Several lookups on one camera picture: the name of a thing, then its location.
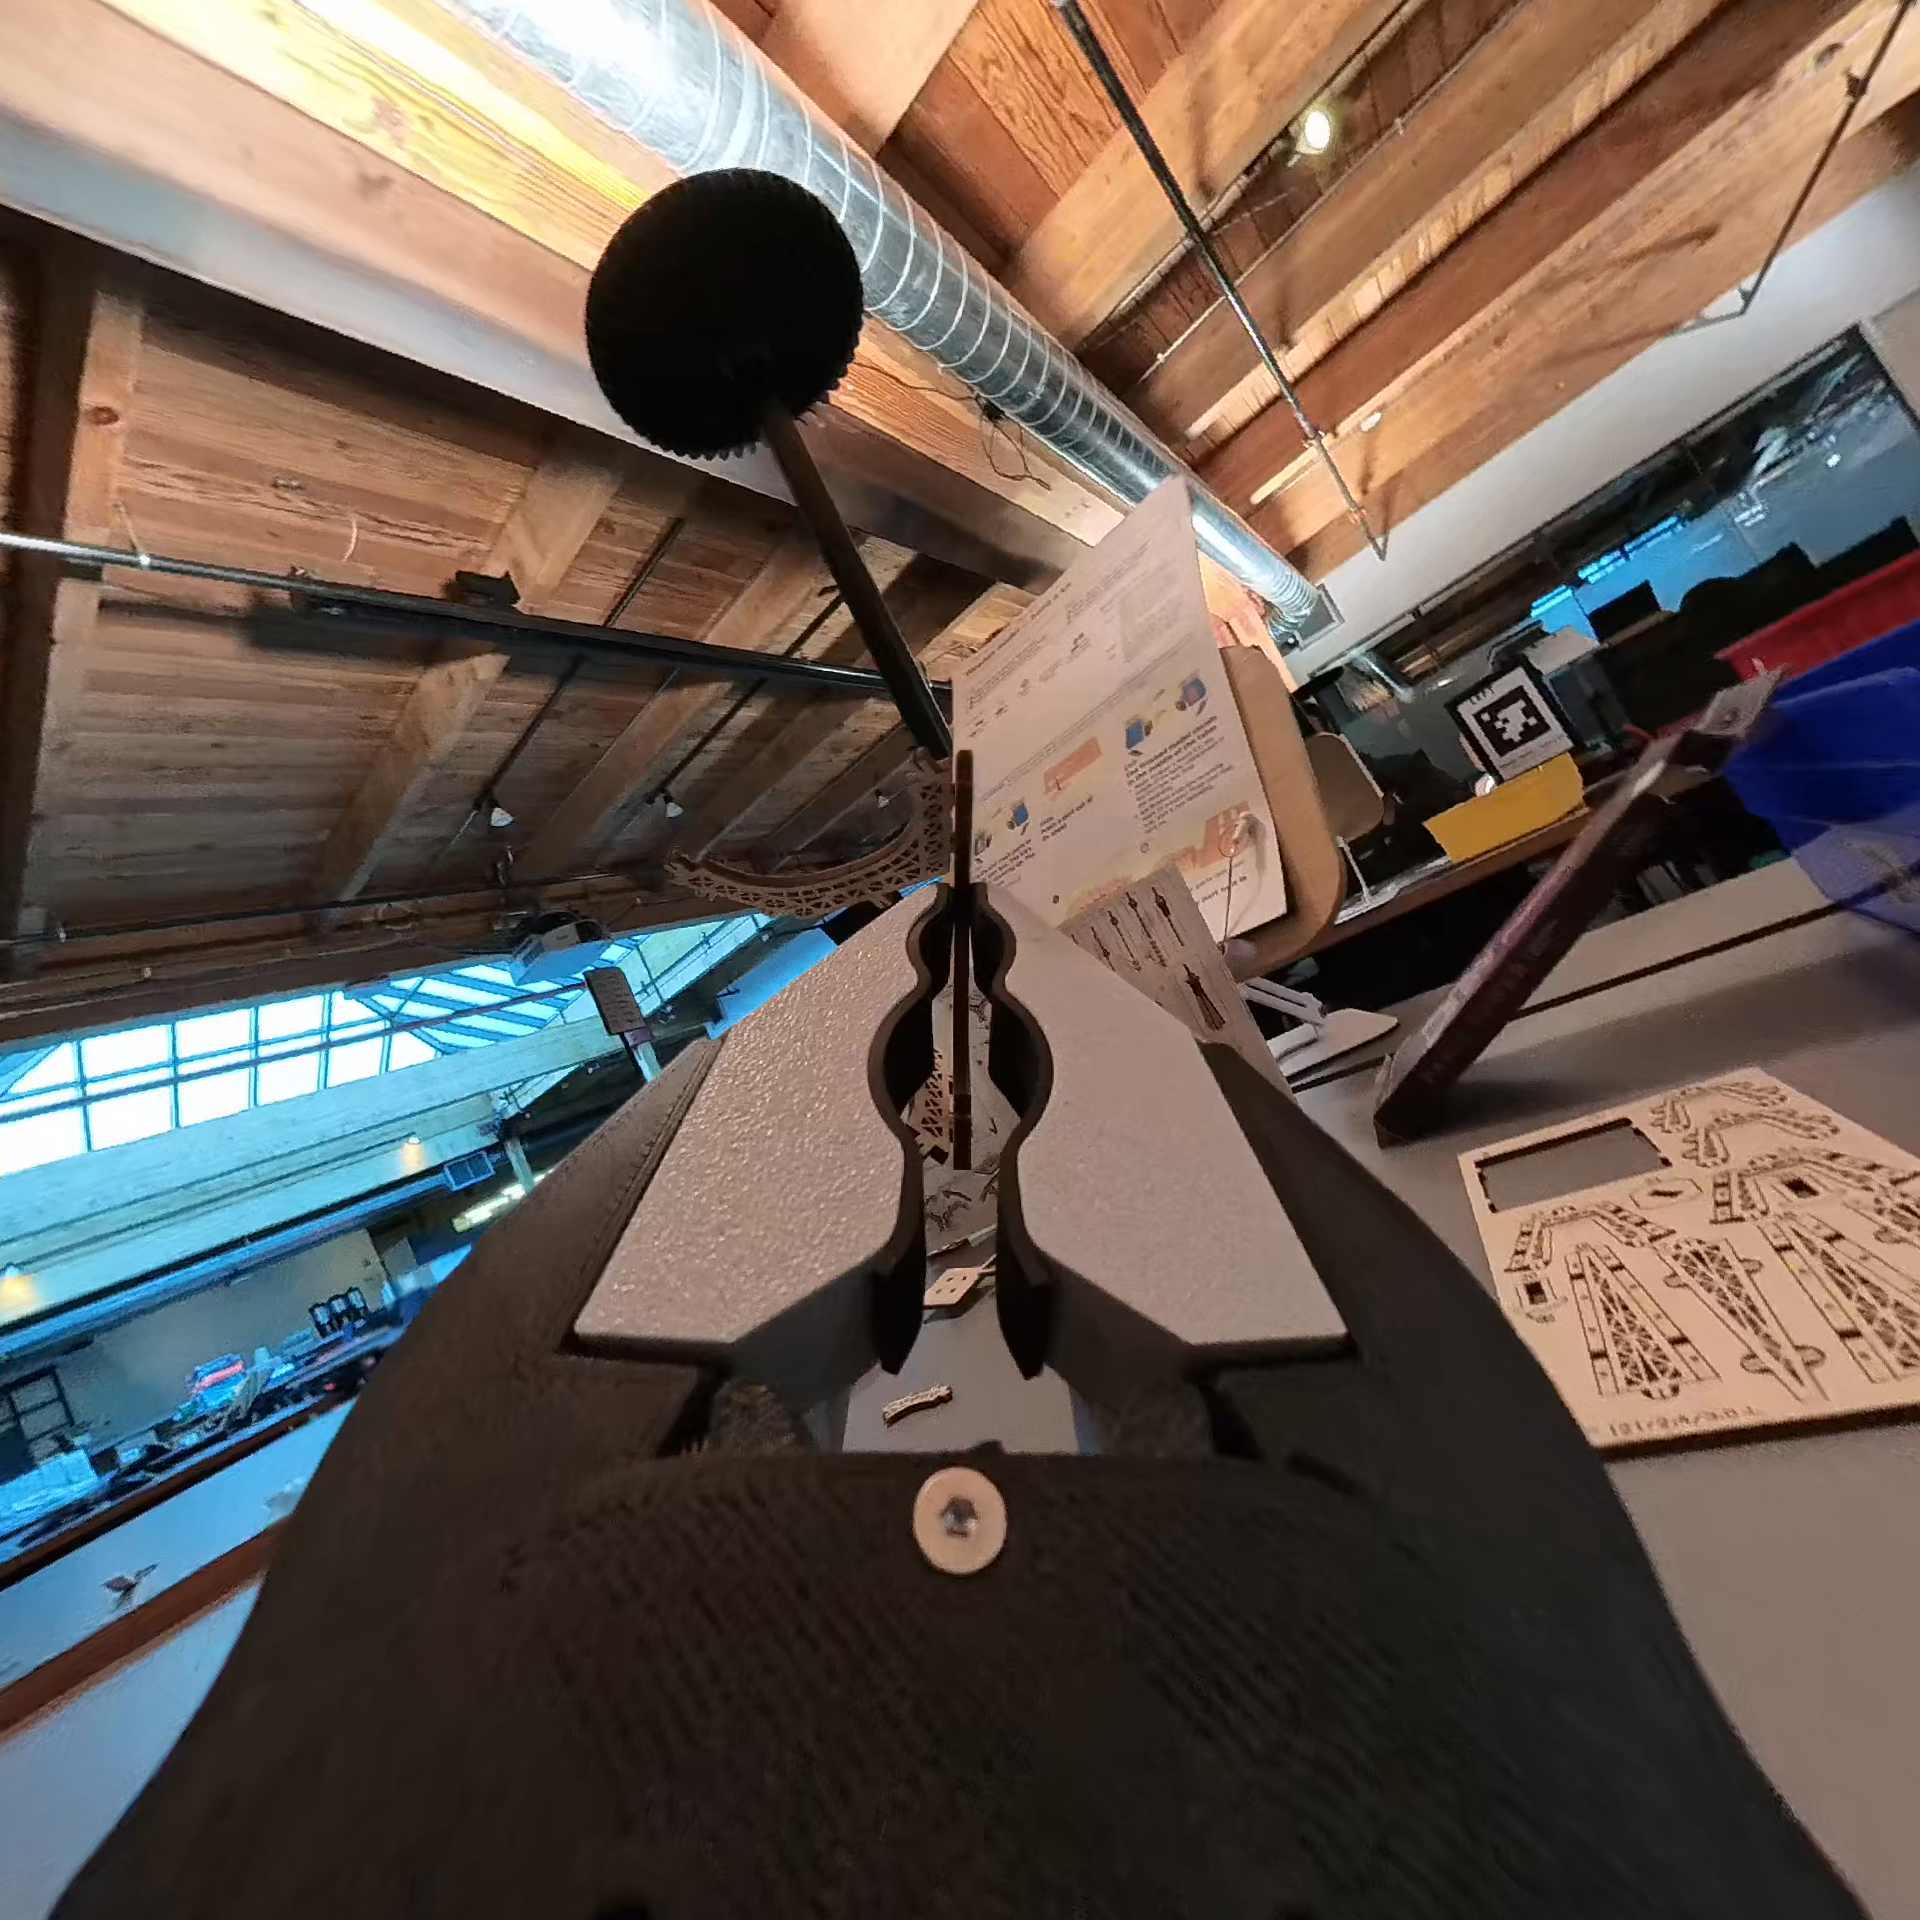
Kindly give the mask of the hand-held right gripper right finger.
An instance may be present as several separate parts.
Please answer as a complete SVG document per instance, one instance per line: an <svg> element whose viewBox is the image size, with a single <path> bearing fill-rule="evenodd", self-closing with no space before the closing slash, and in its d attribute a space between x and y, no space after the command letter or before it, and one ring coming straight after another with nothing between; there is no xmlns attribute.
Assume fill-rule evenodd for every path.
<svg viewBox="0 0 1920 1920"><path fill-rule="evenodd" d="M1342 1361L1349 1322L1230 1093L1230 1048L970 884L970 1097L1000 1130L990 1327L967 1455L1261 1455L1230 1372Z"/></svg>

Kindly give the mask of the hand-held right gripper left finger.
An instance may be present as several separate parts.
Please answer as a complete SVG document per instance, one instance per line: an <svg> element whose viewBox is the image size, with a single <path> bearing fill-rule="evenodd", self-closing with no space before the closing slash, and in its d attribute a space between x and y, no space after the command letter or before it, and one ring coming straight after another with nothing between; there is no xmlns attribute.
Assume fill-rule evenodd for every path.
<svg viewBox="0 0 1920 1920"><path fill-rule="evenodd" d="M796 1411L902 1372L924 1316L949 886L915 886L735 1017L644 1175L575 1344L778 1387Z"/></svg>

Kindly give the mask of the wooden lattice arch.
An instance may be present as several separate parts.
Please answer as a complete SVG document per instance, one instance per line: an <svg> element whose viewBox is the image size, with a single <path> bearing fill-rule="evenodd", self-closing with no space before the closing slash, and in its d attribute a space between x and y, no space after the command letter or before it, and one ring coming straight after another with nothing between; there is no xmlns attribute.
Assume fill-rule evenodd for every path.
<svg viewBox="0 0 1920 1920"><path fill-rule="evenodd" d="M747 911L788 923L849 923L888 911L902 896L954 884L954 858L970 838L970 753L935 764L924 747L908 753L902 828L849 858L812 869L747 869L718 852L669 852L669 874L703 901L731 901ZM896 1073L896 1114L921 1130L921 1160L949 1165L954 1175L990 1175L1009 1151L1009 1097L983 1086L983 1040L990 1010L970 972L970 923L935 923L935 1000L915 1010L908 1064Z"/></svg>

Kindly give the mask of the purple tower model box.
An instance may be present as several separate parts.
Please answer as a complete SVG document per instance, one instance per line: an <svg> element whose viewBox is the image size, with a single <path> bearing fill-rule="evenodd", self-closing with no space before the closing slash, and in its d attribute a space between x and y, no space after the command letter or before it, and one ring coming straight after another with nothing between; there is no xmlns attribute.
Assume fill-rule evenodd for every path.
<svg viewBox="0 0 1920 1920"><path fill-rule="evenodd" d="M1638 769L1563 844L1543 884L1504 911L1456 990L1382 1064L1376 1138L1411 1147L1447 1118L1458 1073L1521 1017L1539 977L1576 946L1597 904L1638 874L1646 845L1668 828L1668 799L1713 782L1741 739L1759 721L1782 670L1732 681L1678 739L1656 739Z"/></svg>

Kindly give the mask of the grey desk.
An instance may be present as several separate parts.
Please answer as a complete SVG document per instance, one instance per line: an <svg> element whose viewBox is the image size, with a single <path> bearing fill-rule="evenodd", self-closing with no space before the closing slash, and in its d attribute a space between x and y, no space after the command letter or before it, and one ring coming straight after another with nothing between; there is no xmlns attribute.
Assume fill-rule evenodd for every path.
<svg viewBox="0 0 1920 1920"><path fill-rule="evenodd" d="M1456 1130L1376 1147L1376 1064L1299 1114L1482 1275L1458 1151L1768 1064L1913 1151L1913 941L1838 911L1787 858L1593 927L1456 1093ZM1814 1841L1877 1910L1913 1910L1913 1422L1610 1459L1656 1579ZM5 1910L134 1809L244 1640L258 1586L191 1613L5 1731Z"/></svg>

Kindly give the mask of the brown cardboard board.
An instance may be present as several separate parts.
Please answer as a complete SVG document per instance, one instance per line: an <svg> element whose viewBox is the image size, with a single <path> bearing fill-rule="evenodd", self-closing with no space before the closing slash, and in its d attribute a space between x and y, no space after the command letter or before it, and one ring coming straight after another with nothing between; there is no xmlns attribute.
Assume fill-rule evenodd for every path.
<svg viewBox="0 0 1920 1920"><path fill-rule="evenodd" d="M1307 769L1307 739L1274 658L1261 658L1257 647L1223 647L1214 658L1233 690L1233 715L1268 798L1279 886L1286 886L1286 904L1274 923L1230 936L1230 972L1261 977L1261 972L1292 967L1334 927L1349 901L1349 869L1342 869L1321 782Z"/></svg>

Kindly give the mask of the yellow plastic bin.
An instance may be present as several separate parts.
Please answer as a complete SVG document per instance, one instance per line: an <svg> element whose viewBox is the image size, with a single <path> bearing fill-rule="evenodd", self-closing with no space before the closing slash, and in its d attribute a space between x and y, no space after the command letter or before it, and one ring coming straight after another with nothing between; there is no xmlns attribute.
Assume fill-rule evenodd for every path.
<svg viewBox="0 0 1920 1920"><path fill-rule="evenodd" d="M1585 774L1569 753L1543 753L1539 769L1428 812L1428 838L1456 869L1466 869L1569 812L1585 812Z"/></svg>

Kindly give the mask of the printed instruction sheet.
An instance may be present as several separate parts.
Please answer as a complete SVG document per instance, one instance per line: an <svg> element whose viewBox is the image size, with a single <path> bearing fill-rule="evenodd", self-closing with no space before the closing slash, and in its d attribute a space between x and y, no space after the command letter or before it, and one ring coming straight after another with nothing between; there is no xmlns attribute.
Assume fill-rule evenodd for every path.
<svg viewBox="0 0 1920 1920"><path fill-rule="evenodd" d="M1186 478L954 670L954 747L970 753L970 874L1047 927L1158 869L1214 941L1286 904Z"/></svg>

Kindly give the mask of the wooden sheet with tower parts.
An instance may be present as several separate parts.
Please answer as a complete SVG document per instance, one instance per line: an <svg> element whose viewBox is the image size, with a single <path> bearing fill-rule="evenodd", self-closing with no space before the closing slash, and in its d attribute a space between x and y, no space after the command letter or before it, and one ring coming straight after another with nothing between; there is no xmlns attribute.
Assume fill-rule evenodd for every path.
<svg viewBox="0 0 1920 1920"><path fill-rule="evenodd" d="M1458 1183L1597 1455L1920 1406L1920 1165L1759 1064L1482 1147Z"/></svg>

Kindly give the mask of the black white marker sign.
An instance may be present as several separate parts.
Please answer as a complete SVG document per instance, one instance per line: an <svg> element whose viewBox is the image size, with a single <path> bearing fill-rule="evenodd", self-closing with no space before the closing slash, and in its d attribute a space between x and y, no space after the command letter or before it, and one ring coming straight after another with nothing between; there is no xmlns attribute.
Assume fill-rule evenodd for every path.
<svg viewBox="0 0 1920 1920"><path fill-rule="evenodd" d="M1531 670L1531 658L1514 658L1514 665L1483 670L1482 681L1466 681L1458 695L1447 695L1447 715L1456 715L1466 753L1482 764L1482 774L1491 774L1491 782L1521 782L1521 774L1543 769L1551 753L1576 747L1576 739L1569 739L1559 695L1543 690L1543 679Z"/></svg>

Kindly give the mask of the metal ceiling pipe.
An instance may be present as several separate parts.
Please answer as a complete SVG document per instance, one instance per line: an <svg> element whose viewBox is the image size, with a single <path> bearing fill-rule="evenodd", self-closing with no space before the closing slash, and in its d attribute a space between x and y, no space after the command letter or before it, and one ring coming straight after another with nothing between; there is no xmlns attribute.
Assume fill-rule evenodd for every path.
<svg viewBox="0 0 1920 1920"><path fill-rule="evenodd" d="M896 681L869 665L784 658L784 651L661 639L661 632L614 632L614 624L575 624L575 618L540 618L540 614L515 614L515 604L463 604L463 596L424 596L424 592L283 577L283 569L251 569L251 566L159 558L159 549L134 549L134 546L31 538L31 531L0 531L0 549L5 558L57 558L63 569L134 569L134 577L261 592L302 618L391 618L391 624L467 632L467 639L498 639L498 647L557 647L557 651L583 651L583 658L634 658L634 665L735 679L735 681L796 681L811 695L879 695L879 701L896 695Z"/></svg>

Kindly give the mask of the blue plastic bin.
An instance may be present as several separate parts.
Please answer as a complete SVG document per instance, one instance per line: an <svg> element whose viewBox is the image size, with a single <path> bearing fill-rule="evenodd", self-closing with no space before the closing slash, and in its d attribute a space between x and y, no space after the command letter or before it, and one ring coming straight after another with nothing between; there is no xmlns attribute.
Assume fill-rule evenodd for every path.
<svg viewBox="0 0 1920 1920"><path fill-rule="evenodd" d="M1787 679L1723 782L1832 904L1920 936L1920 624Z"/></svg>

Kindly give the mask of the red plastic bin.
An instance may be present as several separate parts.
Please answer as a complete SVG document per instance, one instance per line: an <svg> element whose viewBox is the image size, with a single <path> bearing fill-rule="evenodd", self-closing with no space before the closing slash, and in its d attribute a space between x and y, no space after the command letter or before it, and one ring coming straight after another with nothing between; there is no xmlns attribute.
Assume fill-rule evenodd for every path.
<svg viewBox="0 0 1920 1920"><path fill-rule="evenodd" d="M1877 647L1913 618L1920 618L1920 569L1885 566L1885 569L1867 569L1867 577L1723 647L1713 665L1732 665L1741 681L1759 670L1799 679L1799 670L1814 670L1857 647Z"/></svg>

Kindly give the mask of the black round knob on rod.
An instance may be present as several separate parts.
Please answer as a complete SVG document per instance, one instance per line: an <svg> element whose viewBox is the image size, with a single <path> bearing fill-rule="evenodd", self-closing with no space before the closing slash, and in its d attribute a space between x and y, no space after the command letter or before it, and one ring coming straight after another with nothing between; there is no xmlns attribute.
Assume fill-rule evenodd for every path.
<svg viewBox="0 0 1920 1920"><path fill-rule="evenodd" d="M908 739L954 753L949 708L804 449L804 417L854 369L860 313L854 244L812 193L700 169L614 232L583 290L583 362L606 407L674 458L778 455Z"/></svg>

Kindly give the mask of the silver ventilation duct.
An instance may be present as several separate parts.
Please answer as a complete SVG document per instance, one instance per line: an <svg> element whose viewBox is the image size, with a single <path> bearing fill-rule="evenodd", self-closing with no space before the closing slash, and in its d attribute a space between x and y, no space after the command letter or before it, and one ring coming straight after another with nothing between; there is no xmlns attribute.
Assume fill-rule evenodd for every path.
<svg viewBox="0 0 1920 1920"><path fill-rule="evenodd" d="M1201 558L1252 588L1286 639L1334 604L1257 538L1082 362L949 234L744 29L703 0L454 0L467 29L552 78L606 131L674 180L778 169L854 244L860 302L970 400L1021 419L1073 473L1139 509L1192 489Z"/></svg>

